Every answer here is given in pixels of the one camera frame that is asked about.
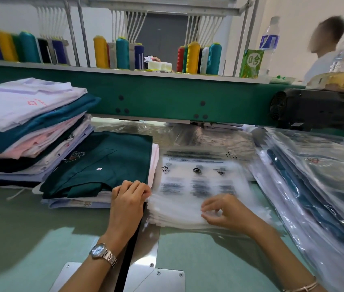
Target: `human hand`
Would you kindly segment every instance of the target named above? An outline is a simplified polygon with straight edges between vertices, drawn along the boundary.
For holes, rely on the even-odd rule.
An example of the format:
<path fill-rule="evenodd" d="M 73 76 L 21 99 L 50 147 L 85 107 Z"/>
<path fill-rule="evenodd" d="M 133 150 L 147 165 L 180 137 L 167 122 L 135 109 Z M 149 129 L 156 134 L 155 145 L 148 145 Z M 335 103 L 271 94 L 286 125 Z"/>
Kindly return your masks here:
<path fill-rule="evenodd" d="M 210 215 L 207 211 L 218 212 L 221 216 Z M 208 198 L 202 204 L 202 217 L 211 225 L 225 227 L 232 231 L 252 236 L 255 231 L 268 226 L 265 221 L 250 211 L 233 195 L 221 194 Z"/>
<path fill-rule="evenodd" d="M 113 255 L 118 256 L 134 235 L 144 214 L 144 202 L 150 195 L 150 187 L 139 181 L 124 181 L 112 189 L 109 226 L 103 237 Z"/>

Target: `embroidered logo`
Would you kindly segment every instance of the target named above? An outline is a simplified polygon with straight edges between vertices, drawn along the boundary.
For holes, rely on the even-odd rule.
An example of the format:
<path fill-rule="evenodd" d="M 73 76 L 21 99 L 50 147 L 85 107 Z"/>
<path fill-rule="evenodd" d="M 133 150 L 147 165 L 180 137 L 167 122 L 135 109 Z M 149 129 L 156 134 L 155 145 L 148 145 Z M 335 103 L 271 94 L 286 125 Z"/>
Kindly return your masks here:
<path fill-rule="evenodd" d="M 74 151 L 70 157 L 68 157 L 66 160 L 65 160 L 65 163 L 69 163 L 69 162 L 72 162 L 74 160 L 77 160 L 78 158 L 84 156 L 86 153 L 85 152 L 81 152 L 81 151 Z"/>

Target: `teal thread spool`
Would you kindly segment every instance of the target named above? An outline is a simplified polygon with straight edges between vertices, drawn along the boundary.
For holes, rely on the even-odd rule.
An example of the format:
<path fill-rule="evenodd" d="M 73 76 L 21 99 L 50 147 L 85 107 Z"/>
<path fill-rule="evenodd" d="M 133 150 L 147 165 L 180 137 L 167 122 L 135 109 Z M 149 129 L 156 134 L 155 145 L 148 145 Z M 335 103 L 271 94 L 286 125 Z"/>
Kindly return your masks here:
<path fill-rule="evenodd" d="M 129 58 L 129 42 L 119 37 L 116 41 L 117 48 L 117 66 L 121 69 L 130 69 L 130 58 Z"/>
<path fill-rule="evenodd" d="M 26 62 L 41 63 L 41 58 L 35 37 L 28 32 L 21 32 L 19 39 L 22 44 L 23 54 Z"/>
<path fill-rule="evenodd" d="M 219 72 L 219 63 L 221 62 L 222 46 L 219 43 L 213 43 L 209 48 L 209 58 L 207 61 L 206 74 L 217 75 Z"/>

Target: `white wall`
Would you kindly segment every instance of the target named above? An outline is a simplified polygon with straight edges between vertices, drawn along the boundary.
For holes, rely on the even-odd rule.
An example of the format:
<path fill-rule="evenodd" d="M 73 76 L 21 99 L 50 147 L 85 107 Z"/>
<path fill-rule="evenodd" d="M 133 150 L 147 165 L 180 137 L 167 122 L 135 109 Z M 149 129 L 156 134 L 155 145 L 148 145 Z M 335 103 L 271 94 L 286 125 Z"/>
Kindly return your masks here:
<path fill-rule="evenodd" d="M 344 0 L 267 0 L 260 33 L 274 15 L 280 16 L 280 39 L 269 74 L 302 80 L 317 59 L 307 51 L 311 33 L 319 22 L 330 16 L 344 17 Z"/>

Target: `clear plastic bag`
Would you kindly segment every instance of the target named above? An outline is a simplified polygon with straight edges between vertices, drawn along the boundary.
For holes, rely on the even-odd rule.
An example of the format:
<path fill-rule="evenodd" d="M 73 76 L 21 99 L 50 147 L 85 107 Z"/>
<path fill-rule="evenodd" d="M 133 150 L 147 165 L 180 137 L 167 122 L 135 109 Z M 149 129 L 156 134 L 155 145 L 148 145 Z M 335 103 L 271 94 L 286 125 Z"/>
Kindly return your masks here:
<path fill-rule="evenodd" d="M 242 167 L 222 155 L 219 147 L 165 150 L 148 201 L 149 222 L 183 229 L 213 228 L 201 217 L 200 206 L 211 196 L 230 193 L 271 223 L 270 210 L 252 193 Z"/>
<path fill-rule="evenodd" d="M 276 208 L 296 246 L 316 271 L 318 280 L 329 292 L 343 292 L 344 247 L 336 246 L 333 238 L 330 241 L 324 230 L 306 214 L 276 169 L 271 167 L 266 153 L 260 156 L 265 164 L 253 163 L 250 166 L 253 176 Z"/>
<path fill-rule="evenodd" d="M 276 146 L 344 219 L 344 137 L 267 128 Z"/>

